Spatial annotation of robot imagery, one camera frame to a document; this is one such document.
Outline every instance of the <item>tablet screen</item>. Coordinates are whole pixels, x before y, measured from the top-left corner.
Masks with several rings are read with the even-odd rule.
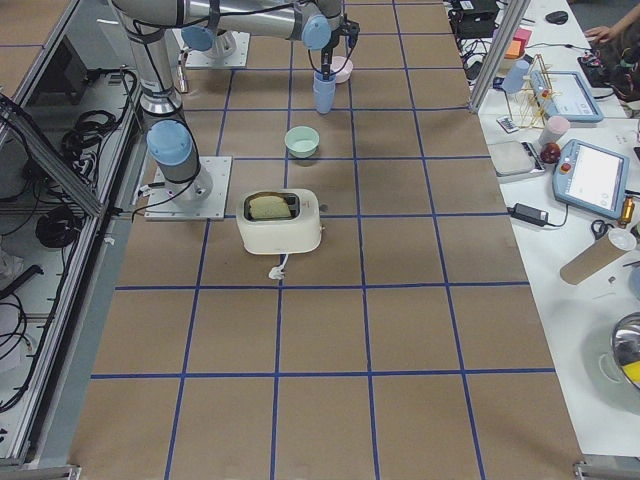
[[[613,210],[621,167],[621,158],[581,145],[567,193],[585,203]]]

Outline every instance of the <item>power adapter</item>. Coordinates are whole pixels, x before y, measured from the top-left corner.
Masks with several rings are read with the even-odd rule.
[[[539,227],[549,225],[549,212],[545,212],[544,210],[538,210],[537,208],[516,203],[513,207],[508,207],[507,212],[509,212],[509,215],[513,218]]]

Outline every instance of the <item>metal bowl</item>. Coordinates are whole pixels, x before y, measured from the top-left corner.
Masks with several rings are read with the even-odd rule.
[[[627,315],[616,324],[611,346],[624,378],[640,390],[640,312]]]

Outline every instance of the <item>cup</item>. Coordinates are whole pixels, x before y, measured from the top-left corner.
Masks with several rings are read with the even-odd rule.
[[[336,95],[336,76],[332,74],[329,80],[322,78],[322,73],[316,72],[313,76],[313,99],[318,113],[329,113],[333,107],[333,99]]]
[[[528,71],[529,63],[526,60],[518,60],[504,77],[502,90],[506,93],[516,93],[522,90],[522,86],[524,85],[524,76]]]
[[[547,120],[547,124],[544,126],[544,130],[538,138],[538,143],[541,147],[544,147],[548,143],[558,143],[560,137],[567,133],[571,127],[571,122],[560,115],[554,115]]]
[[[571,285],[577,285],[636,248],[637,243],[636,238],[627,230],[612,228],[604,237],[562,267],[560,277]]]

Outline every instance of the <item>black mouse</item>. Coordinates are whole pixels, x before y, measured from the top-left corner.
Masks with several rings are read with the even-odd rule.
[[[569,20],[569,14],[562,10],[558,10],[557,12],[551,12],[544,19],[549,23],[555,23],[556,25],[562,25],[567,23]]]

